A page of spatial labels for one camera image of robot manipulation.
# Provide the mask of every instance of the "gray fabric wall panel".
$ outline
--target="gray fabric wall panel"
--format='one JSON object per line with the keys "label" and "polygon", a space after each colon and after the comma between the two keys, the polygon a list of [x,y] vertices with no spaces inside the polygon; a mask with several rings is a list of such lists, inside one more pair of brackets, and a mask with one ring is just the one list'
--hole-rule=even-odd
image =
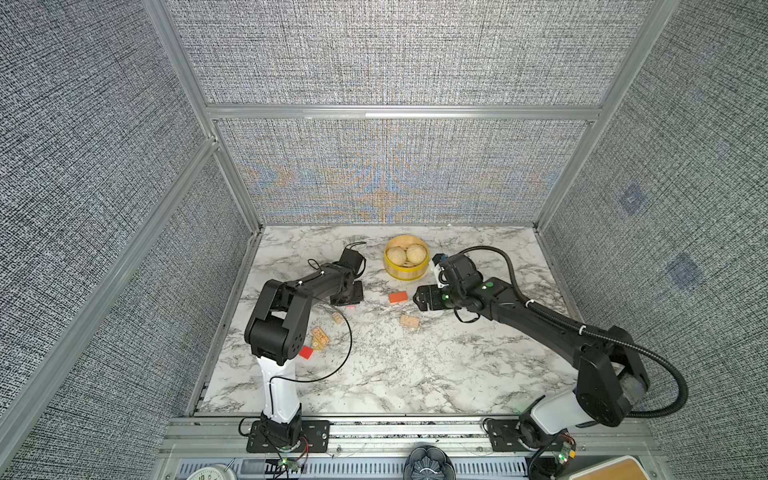
{"label": "gray fabric wall panel", "polygon": [[210,159],[2,478],[148,478],[249,235]]}
{"label": "gray fabric wall panel", "polygon": [[652,423],[680,480],[768,469],[767,31],[768,2],[684,0],[544,233],[585,319],[689,379]]}
{"label": "gray fabric wall panel", "polygon": [[0,414],[202,132],[141,2],[4,2]]}
{"label": "gray fabric wall panel", "polygon": [[599,104],[653,0],[167,5],[208,100]]}
{"label": "gray fabric wall panel", "polygon": [[225,120],[267,223],[533,222],[583,121]]}

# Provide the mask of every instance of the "marble tabletop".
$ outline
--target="marble tabletop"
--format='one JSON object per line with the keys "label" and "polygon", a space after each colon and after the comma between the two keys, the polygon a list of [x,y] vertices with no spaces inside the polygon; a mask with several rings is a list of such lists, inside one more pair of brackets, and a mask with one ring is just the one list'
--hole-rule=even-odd
{"label": "marble tabletop", "polygon": [[[505,250],[521,289],[533,299],[566,313],[533,230],[527,227],[268,227],[250,269],[218,362],[200,404],[201,412],[260,412],[261,373],[243,331],[261,287],[269,279],[295,280],[312,272],[309,258],[334,261],[344,245],[366,241],[361,277],[365,300],[344,309],[353,331],[347,364],[322,382],[299,384],[305,414],[310,413],[467,413],[514,414],[546,392],[572,384],[576,371],[549,348],[510,326],[485,318],[460,323],[452,310],[420,312],[407,302],[390,304],[389,294],[434,283],[427,272],[404,282],[382,263],[386,242],[401,233],[423,239],[431,254],[453,254],[473,245]],[[469,256],[484,277],[508,280],[503,259],[491,252]],[[418,329],[400,325],[402,313],[421,319]],[[346,356],[346,325],[323,304],[313,307],[310,329],[321,326],[330,338],[309,360],[297,357],[296,375],[311,379],[333,371]]]}

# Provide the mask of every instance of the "black cable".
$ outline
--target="black cable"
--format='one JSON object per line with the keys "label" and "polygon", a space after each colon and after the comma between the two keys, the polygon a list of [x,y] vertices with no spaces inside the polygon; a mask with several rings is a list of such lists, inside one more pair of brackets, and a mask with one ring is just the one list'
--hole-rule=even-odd
{"label": "black cable", "polygon": [[243,417],[240,419],[240,423],[237,424],[237,433],[240,434],[241,437],[247,437],[250,436],[250,433],[243,433],[243,422],[246,421],[246,419],[258,419],[260,417]]}
{"label": "black cable", "polygon": [[544,453],[549,447],[552,446],[553,443],[555,443],[563,433],[566,432],[566,429],[562,429],[560,432],[558,432],[555,436],[552,437],[552,440],[547,444],[541,447],[539,450],[536,450],[536,453],[533,454],[531,457],[531,461],[528,463],[528,474],[531,474],[531,470],[533,470],[533,465],[538,460],[538,458],[541,456],[542,453]]}
{"label": "black cable", "polygon": [[685,377],[683,377],[683,374],[680,373],[680,371],[676,369],[674,365],[669,363],[667,359],[665,359],[663,356],[643,346],[639,346],[639,345],[635,345],[634,343],[628,343],[623,340],[615,339],[609,335],[604,335],[602,333],[592,332],[589,330],[589,326],[585,327],[583,325],[579,325],[574,320],[569,319],[566,316],[562,316],[559,313],[541,305],[540,303],[530,302],[528,308],[538,313],[542,318],[549,321],[549,323],[552,323],[556,326],[560,326],[561,328],[571,329],[576,332],[579,332],[581,335],[586,335],[594,339],[603,340],[604,342],[611,342],[615,345],[623,346],[624,348],[634,350],[635,352],[640,353],[641,355],[646,356],[647,358],[658,363],[672,375],[672,378],[677,384],[677,398],[672,403],[670,403],[665,407],[662,407],[660,409],[655,409],[655,410],[641,410],[641,411],[633,410],[632,412],[629,412],[627,414],[628,418],[657,419],[659,417],[672,415],[673,413],[682,409],[683,406],[685,406],[686,402],[688,401],[688,384],[685,381]]}
{"label": "black cable", "polygon": [[346,318],[346,315],[344,315],[344,312],[342,312],[341,310],[339,310],[338,308],[336,308],[334,305],[331,305],[330,303],[326,302],[325,300],[323,300],[323,299],[319,298],[318,296],[313,296],[312,298],[314,298],[315,300],[318,300],[318,301],[319,301],[319,302],[321,302],[321,303],[325,303],[327,306],[331,307],[331,308],[332,308],[332,309],[334,309],[336,312],[338,312],[338,313],[339,313],[339,315],[341,315],[341,317],[344,319],[344,322],[346,322],[346,328],[349,330],[349,351],[347,351],[347,353],[346,353],[346,357],[344,358],[344,361],[343,361],[343,362],[341,362],[341,365],[339,365],[338,367],[336,367],[336,369],[335,369],[335,370],[333,370],[333,371],[332,371],[331,373],[329,373],[328,375],[326,375],[326,376],[323,376],[323,377],[320,377],[320,378],[318,378],[318,379],[311,379],[311,380],[297,380],[297,379],[289,379],[289,378],[287,378],[287,377],[284,377],[284,376],[274,376],[274,377],[272,377],[272,378],[270,379],[270,411],[271,411],[273,414],[274,414],[274,412],[275,412],[275,405],[274,405],[274,400],[273,400],[273,397],[272,397],[272,381],[273,381],[274,379],[283,379],[283,380],[286,380],[286,381],[288,381],[288,382],[295,382],[295,383],[313,383],[313,382],[319,382],[320,380],[325,380],[325,379],[329,378],[330,376],[334,375],[334,374],[335,374],[336,372],[338,372],[339,370],[341,370],[341,367],[343,367],[343,366],[344,366],[344,364],[346,363],[346,361],[347,361],[347,360],[349,360],[349,356],[352,354],[352,327],[350,326],[350,324],[349,324],[349,320]]}
{"label": "black cable", "polygon": [[453,314],[456,315],[456,318],[461,323],[474,323],[474,322],[477,322],[478,320],[480,320],[480,314],[479,313],[478,313],[478,315],[475,318],[473,318],[471,320],[462,320],[462,318],[460,316],[458,316],[458,307],[457,306],[453,307]]}
{"label": "black cable", "polygon": [[512,291],[515,292],[515,295],[523,302],[527,302],[530,299],[523,294],[523,292],[520,290],[520,286],[518,286],[518,279],[515,277],[515,267],[512,265],[512,260],[509,258],[509,255],[507,253],[496,247],[487,247],[486,245],[478,245],[476,247],[469,247],[465,248],[464,250],[458,252],[458,255],[461,255],[463,253],[467,252],[474,252],[476,250],[487,250],[489,252],[496,252],[502,257],[504,257],[504,261],[507,263],[507,270],[509,271],[509,283],[512,285]]}
{"label": "black cable", "polygon": [[366,264],[367,264],[366,258],[363,257],[362,258],[362,270],[360,270],[360,273],[357,273],[355,275],[355,278],[360,278],[365,273],[365,271],[366,271]]}

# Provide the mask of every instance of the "blue sticker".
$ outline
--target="blue sticker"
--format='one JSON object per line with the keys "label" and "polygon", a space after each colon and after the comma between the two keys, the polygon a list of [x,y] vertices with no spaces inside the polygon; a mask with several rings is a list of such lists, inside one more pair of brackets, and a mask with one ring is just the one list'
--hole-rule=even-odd
{"label": "blue sticker", "polygon": [[627,191],[624,192],[619,198],[619,203],[627,211],[628,214],[636,213],[643,203],[645,203],[645,195],[640,190],[640,185],[630,184],[627,187]]}
{"label": "blue sticker", "polygon": [[701,281],[701,269],[687,253],[681,253],[667,264],[667,275],[680,290],[697,285]]}

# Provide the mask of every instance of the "base mounting plate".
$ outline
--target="base mounting plate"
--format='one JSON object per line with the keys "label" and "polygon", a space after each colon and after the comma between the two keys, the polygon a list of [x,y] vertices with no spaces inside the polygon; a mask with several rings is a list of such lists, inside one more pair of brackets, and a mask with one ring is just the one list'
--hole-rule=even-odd
{"label": "base mounting plate", "polygon": [[[325,453],[328,451],[328,435],[331,422],[327,420],[302,420],[301,434],[310,444],[310,453]],[[291,453],[301,455],[304,452],[304,440],[299,441],[293,450],[280,452],[284,456]],[[248,444],[245,447],[248,453],[274,453],[275,447],[270,444],[259,430],[259,421],[255,421],[250,427]]]}
{"label": "base mounting plate", "polygon": [[[485,429],[488,431],[488,439],[491,440],[491,447],[494,452],[530,452],[520,441],[515,426],[517,420],[485,420]],[[550,445],[546,451],[560,451],[563,447],[563,441],[557,440]]]}

